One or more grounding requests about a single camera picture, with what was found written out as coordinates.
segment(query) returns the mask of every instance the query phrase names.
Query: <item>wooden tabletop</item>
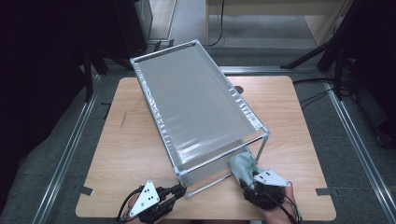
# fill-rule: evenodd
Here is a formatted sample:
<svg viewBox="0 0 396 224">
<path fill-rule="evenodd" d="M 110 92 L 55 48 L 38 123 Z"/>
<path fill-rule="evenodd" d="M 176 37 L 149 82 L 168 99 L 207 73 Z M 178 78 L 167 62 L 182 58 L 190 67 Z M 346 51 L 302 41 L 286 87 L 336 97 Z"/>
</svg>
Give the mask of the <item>wooden tabletop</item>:
<svg viewBox="0 0 396 224">
<path fill-rule="evenodd" d="M 305 220 L 333 220 L 330 195 L 316 189 L 327 184 L 318 163 L 304 115 L 289 77 L 229 77 L 244 89 L 242 96 L 270 130 L 258 166 L 272 169 L 293 183 L 298 208 Z M 81 194 L 79 217 L 116 217 L 126 196 L 152 180 L 156 187 L 177 184 L 161 137 L 137 79 L 120 81 Z M 176 202 L 169 219 L 262 219 L 244 200 L 233 177 L 192 198 Z"/>
</svg>

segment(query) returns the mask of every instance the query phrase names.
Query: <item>black cable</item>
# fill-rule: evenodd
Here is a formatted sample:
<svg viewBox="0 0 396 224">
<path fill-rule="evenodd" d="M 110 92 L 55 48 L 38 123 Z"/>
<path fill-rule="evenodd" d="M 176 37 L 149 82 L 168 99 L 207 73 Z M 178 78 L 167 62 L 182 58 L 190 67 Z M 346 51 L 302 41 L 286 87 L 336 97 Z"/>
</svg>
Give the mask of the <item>black cable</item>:
<svg viewBox="0 0 396 224">
<path fill-rule="evenodd" d="M 309 78 L 309 79 L 301 79 L 293 81 L 293 85 L 303 83 L 303 82 L 333 82 L 334 78 L 326 78 L 326 77 L 319 77 L 319 78 Z"/>
<path fill-rule="evenodd" d="M 284 197 L 286 197 L 287 199 L 289 199 L 289 202 L 286 203 L 290 203 L 294 208 L 295 208 L 295 212 L 296 212 L 296 216 L 297 216 L 297 223 L 300 223 L 300 212 L 298 211 L 298 207 L 297 207 L 297 203 L 294 203 L 291 198 L 289 198 L 286 194 L 283 194 Z"/>
<path fill-rule="evenodd" d="M 134 217 L 134 218 L 132 218 L 132 219 L 130 219 L 130 220 L 121 221 L 121 214 L 122 214 L 122 210 L 123 210 L 123 207 L 125 206 L 125 204 L 128 203 L 128 201 L 132 198 L 132 196 L 134 196 L 136 193 L 141 192 L 142 189 L 143 189 L 143 186 L 142 186 L 142 187 L 139 187 L 138 189 L 134 190 L 132 193 L 130 193 L 130 194 L 125 198 L 125 200 L 123 201 L 122 206 L 121 206 L 121 208 L 120 208 L 119 214 L 117 215 L 117 220 L 116 220 L 117 223 L 129 222 L 129 221 L 134 220 L 134 219 L 136 218 L 136 217 Z"/>
<path fill-rule="evenodd" d="M 316 94 L 316 95 L 314 95 L 314 96 L 312 96 L 312 97 L 309 97 L 309 98 L 307 98 L 307 99 L 301 101 L 300 104 L 304 103 L 305 101 L 308 101 L 308 100 L 311 100 L 311 99 L 312 99 L 312 101 L 310 101 L 310 102 L 308 102 L 306 105 L 302 106 L 301 109 L 306 108 L 308 105 L 310 105 L 310 104 L 314 103 L 316 100 L 322 98 L 322 97 L 325 96 L 326 93 L 328 93 L 329 91 L 332 91 L 332 89 L 326 90 L 326 91 L 321 91 L 320 93 L 318 93 L 318 94 Z"/>
<path fill-rule="evenodd" d="M 342 76 L 345 81 L 341 82 L 341 88 L 340 88 L 340 94 L 343 97 L 348 97 L 353 94 L 353 83 L 352 83 L 354 81 L 353 72 L 352 72 L 353 64 L 354 64 L 354 60 L 351 58 L 347 58 L 344 63 Z"/>
<path fill-rule="evenodd" d="M 296 221 L 296 219 L 294 219 L 294 217 L 288 212 L 288 210 L 286 210 L 286 208 L 284 206 L 282 206 L 282 204 L 278 203 L 273 197 L 271 197 L 268 193 L 264 192 L 263 193 L 270 198 L 274 203 L 276 203 L 276 205 L 282 209 L 282 211 L 286 214 L 286 216 L 288 217 L 288 219 L 290 220 L 290 222 L 292 224 L 298 224 L 298 222 Z"/>
<path fill-rule="evenodd" d="M 152 49 L 152 48 L 154 48 L 155 47 L 155 45 L 148 45 L 148 47 L 146 48 L 146 54 L 148 54 L 149 53 L 149 49 Z"/>
<path fill-rule="evenodd" d="M 221 40 L 222 33 L 223 33 L 223 27 L 222 27 L 222 18 L 223 18 L 223 15 L 224 15 L 224 0 L 222 0 L 222 3 L 221 3 L 221 20 L 220 20 L 220 28 L 221 28 L 221 30 L 220 30 L 219 39 L 218 39 L 214 44 L 206 45 L 207 47 L 213 47 L 213 46 L 217 45 L 217 44 L 219 43 L 219 41 Z"/>
</svg>

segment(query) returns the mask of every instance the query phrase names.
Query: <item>hand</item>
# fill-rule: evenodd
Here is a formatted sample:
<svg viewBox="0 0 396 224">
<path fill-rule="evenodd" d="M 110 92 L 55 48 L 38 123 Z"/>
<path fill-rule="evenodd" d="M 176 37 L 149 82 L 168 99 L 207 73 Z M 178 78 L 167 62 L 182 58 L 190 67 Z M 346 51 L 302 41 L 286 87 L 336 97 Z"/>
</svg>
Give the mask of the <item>hand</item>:
<svg viewBox="0 0 396 224">
<path fill-rule="evenodd" d="M 128 216 L 125 218 L 125 220 L 130 220 L 130 219 L 132 219 L 132 218 L 129 216 L 129 213 L 131 212 L 131 209 L 134 207 L 134 204 L 136 203 L 137 198 L 139 197 L 139 195 L 140 195 L 140 193 L 137 193 L 137 194 L 135 194 L 134 196 L 132 196 L 131 200 L 129 200 L 129 202 L 128 202 Z M 164 215 L 163 217 L 160 217 L 160 219 L 158 219 L 157 221 L 155 221 L 154 224 L 159 224 L 159 223 L 161 223 L 161 221 L 162 221 L 166 216 L 167 216 L 167 214 Z M 133 219 L 133 220 L 131 220 L 131 221 L 129 221 L 129 222 L 126 222 L 126 223 L 127 223 L 127 224 L 143 224 L 144 222 L 141 222 L 141 221 L 139 220 L 139 217 L 137 217 L 137 218 L 135 218 L 135 219 Z"/>
<path fill-rule="evenodd" d="M 289 197 L 289 199 L 292 201 L 292 203 L 296 204 L 295 199 L 294 199 L 293 186 L 285 187 L 285 188 L 283 188 L 283 190 L 284 190 L 285 195 Z M 296 219 L 297 215 L 294 212 L 291 202 L 288 199 L 288 197 L 284 198 L 284 202 L 281 205 L 286 209 L 286 211 L 288 211 L 289 214 L 292 215 L 294 220 L 297 220 Z M 288 216 L 286 215 L 286 213 L 278 206 L 272 210 L 263 210 L 260 207 L 257 207 L 257 208 L 262 213 L 262 215 L 265 217 L 265 220 L 268 224 L 297 223 L 297 221 L 291 222 L 289 220 Z"/>
</svg>

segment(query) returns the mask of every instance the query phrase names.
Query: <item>metal frame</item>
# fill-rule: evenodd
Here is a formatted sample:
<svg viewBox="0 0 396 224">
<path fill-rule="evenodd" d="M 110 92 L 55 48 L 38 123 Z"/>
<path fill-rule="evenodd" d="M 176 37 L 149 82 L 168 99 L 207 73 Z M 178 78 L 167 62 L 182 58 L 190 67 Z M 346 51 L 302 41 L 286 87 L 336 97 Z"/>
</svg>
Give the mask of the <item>metal frame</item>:
<svg viewBox="0 0 396 224">
<path fill-rule="evenodd" d="M 227 169 L 227 160 L 231 156 L 239 151 L 250 152 L 248 145 L 259 140 L 262 140 L 262 143 L 257 156 L 253 156 L 251 152 L 250 154 L 256 161 L 261 156 L 270 132 L 233 87 L 233 84 L 216 66 L 198 40 L 133 58 L 131 59 L 131 64 L 136 71 L 137 79 L 146 97 L 148 107 L 157 125 L 169 159 L 174 167 L 175 175 L 181 184 L 188 187 L 219 171 Z M 203 86 L 206 86 L 206 90 L 212 91 L 212 97 L 206 96 L 202 98 Z M 173 88 L 172 91 L 162 91 L 170 87 Z M 180 94 L 184 94 L 186 97 L 178 97 Z M 213 102 L 210 101 L 210 98 L 216 98 L 217 100 Z M 213 106 L 219 102 L 224 102 L 225 107 Z M 184 108 L 186 105 L 193 107 L 194 109 L 192 111 L 194 112 L 187 112 Z M 243 128 L 240 129 L 241 126 L 238 126 L 234 119 L 229 118 L 224 120 L 224 118 L 215 116 L 217 114 L 241 116 L 241 119 L 237 120 L 241 120 L 238 122 Z M 227 132 L 224 130 L 224 127 L 227 126 L 220 125 L 219 129 L 214 129 L 217 130 L 216 132 L 210 128 L 206 128 L 207 126 L 211 126 L 210 122 L 207 122 L 205 125 L 194 122 L 196 119 L 205 120 L 205 116 L 208 116 L 211 121 L 215 120 L 217 122 L 219 119 L 220 123 L 229 123 L 235 132 L 228 132 L 224 135 L 221 133 Z M 213 138 L 211 134 L 204 132 L 202 136 L 197 138 L 195 136 L 197 133 L 184 133 L 188 131 L 188 128 L 187 130 L 186 128 L 179 129 L 180 122 L 185 127 L 194 127 L 194 129 L 201 127 L 205 131 L 214 131 L 215 135 L 220 133 L 221 139 L 223 139 L 223 136 L 226 137 L 223 139 L 224 142 L 219 142 L 218 140 L 214 140 L 218 138 Z M 245 135 L 249 135 L 252 139 L 244 142 L 242 138 L 245 138 Z M 186 142 L 186 144 L 180 144 L 180 138 L 183 138 L 183 142 Z M 197 148 L 199 150 L 194 152 L 197 153 L 188 154 L 188 159 L 186 159 L 184 157 L 185 151 L 193 151 L 195 149 L 191 148 L 195 148 L 196 146 L 198 146 Z M 188 193 L 188 195 L 192 196 L 203 189 L 207 189 L 214 185 L 214 183 L 218 183 L 221 179 L 224 179 L 224 177 L 206 184 L 200 187 L 199 190 L 197 189 Z"/>
<path fill-rule="evenodd" d="M 250 75 L 259 76 L 265 74 L 286 74 L 286 73 L 317 73 L 318 69 L 314 65 L 299 66 L 294 69 L 280 69 L 279 66 L 220 66 L 224 75 L 238 76 Z"/>
</svg>

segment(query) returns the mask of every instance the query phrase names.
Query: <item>metal rack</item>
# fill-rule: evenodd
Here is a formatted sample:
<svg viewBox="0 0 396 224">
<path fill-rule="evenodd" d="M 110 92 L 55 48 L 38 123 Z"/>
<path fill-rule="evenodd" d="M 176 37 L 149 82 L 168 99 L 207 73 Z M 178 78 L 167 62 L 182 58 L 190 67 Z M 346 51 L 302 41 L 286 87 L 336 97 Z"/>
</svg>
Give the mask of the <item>metal rack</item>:
<svg viewBox="0 0 396 224">
<path fill-rule="evenodd" d="M 269 131 L 198 40 L 131 63 L 180 183 L 192 186 L 228 169 L 228 159 L 262 141 L 256 156 L 250 152 L 259 159 Z"/>
</svg>

